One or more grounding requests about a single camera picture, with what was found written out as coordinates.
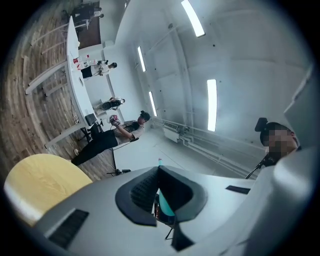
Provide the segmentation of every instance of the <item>teal object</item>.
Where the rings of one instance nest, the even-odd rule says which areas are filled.
[[[161,210],[165,215],[175,216],[174,212],[171,210],[169,204],[167,203],[164,195],[161,193],[161,190],[159,191],[159,204],[160,204]]]

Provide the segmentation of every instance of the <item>fluorescent light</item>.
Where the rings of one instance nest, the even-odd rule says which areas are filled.
[[[190,2],[188,0],[184,0],[181,2],[183,8],[186,11],[186,14],[188,15],[191,24],[193,26],[195,35],[197,37],[201,37],[203,35],[205,35],[206,33],[204,32],[204,29],[201,26],[200,20],[198,19],[198,16],[195,12],[195,10],[193,9],[193,7],[191,6]]]
[[[157,117],[157,111],[156,111],[156,107],[155,107],[154,97],[152,96],[151,91],[149,91],[149,96],[150,96],[150,101],[151,101],[151,105],[152,105],[152,109],[153,109],[153,114],[155,117]]]
[[[146,66],[145,66],[144,58],[142,57],[142,52],[141,52],[141,47],[140,46],[138,47],[138,53],[139,53],[139,57],[140,57],[142,71],[146,72]]]
[[[217,81],[216,79],[208,80],[208,130],[216,130],[217,121]]]

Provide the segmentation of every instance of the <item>wooden floor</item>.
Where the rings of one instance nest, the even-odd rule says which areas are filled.
[[[78,142],[78,131],[56,145],[46,149],[44,144],[74,124],[71,97],[67,87],[45,97],[45,91],[52,86],[66,82],[62,72],[57,72],[33,91],[25,95],[28,83],[54,64],[66,58],[66,44],[61,44],[45,54],[45,49],[61,42],[66,36],[54,32],[31,46],[30,42],[60,25],[62,10],[72,10],[77,1],[52,3],[44,7],[25,25],[23,33],[12,47],[6,66],[1,70],[0,87],[0,179],[3,183],[9,171],[20,160],[34,154],[54,154],[72,159],[74,148],[81,149],[87,142]],[[112,151],[106,150],[79,168],[93,181],[111,177],[114,167]]]

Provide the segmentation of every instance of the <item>white ceiling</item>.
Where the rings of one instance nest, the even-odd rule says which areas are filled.
[[[181,0],[131,0],[116,44],[134,51],[141,46],[147,71],[138,66],[140,82],[145,93],[153,92],[162,119],[207,130],[207,80],[216,79],[216,131],[197,133],[259,157],[258,118],[288,125],[283,112],[311,58],[297,32],[270,6],[189,1],[205,36],[195,36]]]

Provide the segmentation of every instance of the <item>desk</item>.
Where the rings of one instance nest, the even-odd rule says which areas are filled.
[[[87,175],[69,161],[36,154],[13,167],[4,192],[20,219],[33,226],[49,209],[90,183]]]
[[[32,91],[36,89],[47,78],[52,76],[56,71],[64,68],[67,86],[70,92],[71,100],[75,103],[75,113],[78,116],[79,122],[73,125],[72,127],[64,130],[59,136],[55,137],[47,144],[45,144],[44,146],[46,148],[54,145],[58,141],[64,139],[65,137],[69,136],[70,134],[74,133],[75,131],[81,128],[91,128],[91,126],[88,125],[85,116],[89,114],[95,115],[95,112],[92,108],[82,73],[80,70],[77,70],[76,65],[73,62],[73,59],[77,57],[79,57],[78,37],[76,33],[75,24],[71,16],[70,21],[68,23],[66,39],[66,60],[52,66],[51,68],[40,74],[38,77],[36,77],[33,81],[29,83],[29,88],[25,90],[26,95],[31,94]]]

